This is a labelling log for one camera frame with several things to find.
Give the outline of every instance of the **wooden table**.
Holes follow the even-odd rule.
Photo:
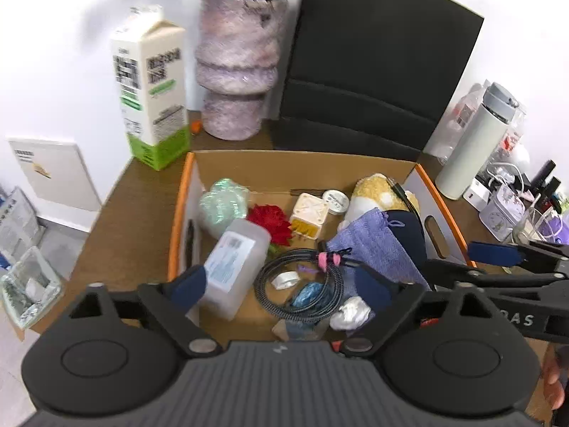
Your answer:
[[[240,142],[222,141],[202,131],[193,139],[192,149],[272,149],[272,143],[268,127],[264,126],[253,138]],[[419,163],[434,180],[441,168],[437,159],[422,155]],[[47,329],[93,282],[103,282],[110,290],[133,290],[143,282],[166,282],[170,233],[183,164],[182,157],[156,172],[135,159],[130,162],[87,238],[65,294],[33,326],[34,331],[41,333]],[[467,243],[496,242],[480,222],[476,209],[464,199],[444,199]],[[528,342],[543,358],[547,344],[533,339]],[[528,412],[540,419],[550,416],[541,386],[536,389]]]

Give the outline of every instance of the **gray floor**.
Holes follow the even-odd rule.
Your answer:
[[[39,249],[52,268],[69,279],[87,233],[45,220],[41,223],[47,230]],[[27,330],[21,341],[0,308],[0,427],[16,427],[35,411],[22,383],[20,365],[38,337],[36,332]]]

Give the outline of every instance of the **white charger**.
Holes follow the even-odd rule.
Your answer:
[[[490,190],[474,178],[472,180],[472,184],[464,192],[463,198],[465,198],[471,206],[480,212],[488,205]]]

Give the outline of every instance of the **flower pot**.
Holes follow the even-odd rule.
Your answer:
[[[203,0],[196,79],[217,94],[204,106],[208,133],[240,140],[260,129],[260,95],[277,81],[285,11],[284,0]]]

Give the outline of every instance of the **green carton base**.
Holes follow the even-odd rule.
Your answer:
[[[133,155],[155,170],[162,170],[168,164],[190,150],[190,130],[181,128],[174,135],[160,141],[155,146],[140,141],[136,136],[129,137],[130,149]]]

